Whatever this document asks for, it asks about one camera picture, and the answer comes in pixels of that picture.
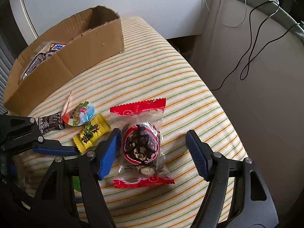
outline open cardboard box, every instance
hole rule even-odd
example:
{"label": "open cardboard box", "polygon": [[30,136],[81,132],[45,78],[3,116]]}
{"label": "open cardboard box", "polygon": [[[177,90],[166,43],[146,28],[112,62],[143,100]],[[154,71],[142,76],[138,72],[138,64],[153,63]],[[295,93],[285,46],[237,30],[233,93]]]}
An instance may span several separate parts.
{"label": "open cardboard box", "polygon": [[[41,62],[24,80],[20,77],[43,42],[67,43]],[[78,74],[124,51],[119,15],[104,6],[86,9],[39,36],[14,62],[3,105],[27,116],[37,105]]]}

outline red crimped end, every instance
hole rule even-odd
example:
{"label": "red crimped end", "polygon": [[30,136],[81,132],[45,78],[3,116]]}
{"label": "red crimped end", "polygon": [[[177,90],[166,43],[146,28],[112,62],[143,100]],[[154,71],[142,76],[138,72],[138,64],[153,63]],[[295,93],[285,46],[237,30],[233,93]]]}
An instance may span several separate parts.
{"label": "red crimped end", "polygon": [[147,178],[139,178],[138,181],[134,183],[127,182],[121,178],[117,178],[113,179],[113,183],[115,188],[140,188],[156,184],[175,184],[174,179],[168,176],[151,176]]}
{"label": "red crimped end", "polygon": [[118,115],[123,116],[132,114],[136,115],[149,110],[161,110],[162,112],[164,112],[165,107],[166,98],[159,98],[113,106],[110,108],[110,113],[116,113]]}

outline wrapped candy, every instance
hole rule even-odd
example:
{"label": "wrapped candy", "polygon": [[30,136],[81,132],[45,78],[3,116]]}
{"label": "wrapped candy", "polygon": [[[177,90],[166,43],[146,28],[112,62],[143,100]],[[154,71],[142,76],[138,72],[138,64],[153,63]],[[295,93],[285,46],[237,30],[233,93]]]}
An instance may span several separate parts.
{"label": "wrapped candy", "polygon": [[53,130],[64,129],[64,123],[62,122],[61,119],[61,112],[49,116],[38,117],[37,120],[41,134],[46,134],[49,131],[53,131]]}
{"label": "wrapped candy", "polygon": [[73,136],[73,140],[81,153],[94,146],[95,142],[105,133],[110,132],[107,120],[98,114],[87,123],[80,134]]}
{"label": "wrapped candy", "polygon": [[165,167],[159,128],[166,99],[148,100],[110,108],[122,129],[122,161],[114,177],[116,188],[174,184]]}
{"label": "wrapped candy", "polygon": [[94,114],[94,106],[85,101],[78,104],[73,110],[62,115],[62,120],[71,126],[81,126],[91,120]]}

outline blue gripper pad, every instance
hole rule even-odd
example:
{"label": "blue gripper pad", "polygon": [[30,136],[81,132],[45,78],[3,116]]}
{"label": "blue gripper pad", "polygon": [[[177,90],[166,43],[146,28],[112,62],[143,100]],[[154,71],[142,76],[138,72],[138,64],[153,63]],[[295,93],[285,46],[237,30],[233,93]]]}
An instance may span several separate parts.
{"label": "blue gripper pad", "polygon": [[32,149],[36,153],[60,156],[73,156],[79,154],[79,151],[74,146],[62,146],[62,149],[37,147]]}
{"label": "blue gripper pad", "polygon": [[186,133],[186,145],[194,161],[197,172],[206,181],[209,179],[209,171],[212,167],[212,149],[207,143],[201,142],[194,130]]}
{"label": "blue gripper pad", "polygon": [[98,172],[99,180],[104,179],[104,177],[110,173],[112,164],[116,157],[116,149],[120,145],[120,142],[121,142],[121,131],[118,128],[115,128],[113,129],[109,138],[98,145],[98,147],[104,147],[104,148],[98,148],[95,150],[95,151],[99,151],[99,150],[103,151],[103,149],[106,149],[104,154],[101,156],[101,160],[100,160],[100,169]]}

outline white cable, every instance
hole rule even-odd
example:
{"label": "white cable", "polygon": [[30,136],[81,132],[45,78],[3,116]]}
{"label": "white cable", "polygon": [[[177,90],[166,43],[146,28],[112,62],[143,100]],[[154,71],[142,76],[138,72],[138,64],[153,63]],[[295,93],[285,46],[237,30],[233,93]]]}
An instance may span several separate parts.
{"label": "white cable", "polygon": [[[208,4],[207,4],[207,1],[206,1],[206,0],[204,0],[204,1],[205,1],[205,4],[206,4],[206,6],[207,6],[207,9],[208,9],[209,13],[211,13],[211,12],[210,12],[210,9],[209,9],[209,6],[208,6]],[[218,22],[218,23],[221,23],[221,24],[223,24],[224,26],[227,26],[227,27],[232,27],[232,28],[239,27],[240,25],[242,25],[242,24],[244,23],[244,21],[245,21],[245,19],[246,19],[246,16],[247,16],[247,0],[245,0],[245,7],[246,7],[246,10],[245,10],[244,19],[243,19],[243,21],[242,21],[239,25],[237,25],[237,26],[229,26],[229,25],[224,24],[224,23],[221,22],[221,21],[218,21],[218,20],[217,20],[217,15],[218,15],[218,12],[219,12],[219,8],[218,8],[218,11],[217,11],[217,14],[216,14],[215,21]]]}

